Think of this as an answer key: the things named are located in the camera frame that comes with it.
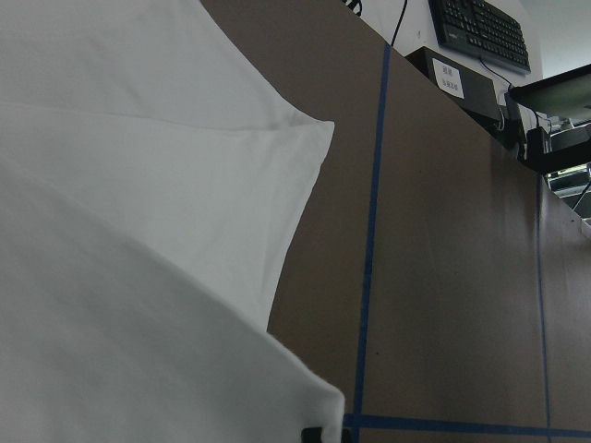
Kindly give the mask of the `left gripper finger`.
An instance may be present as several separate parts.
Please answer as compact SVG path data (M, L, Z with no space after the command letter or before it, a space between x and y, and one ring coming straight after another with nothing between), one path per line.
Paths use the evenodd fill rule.
M307 427L301 431L301 442L302 443L322 443L322 432L321 427Z

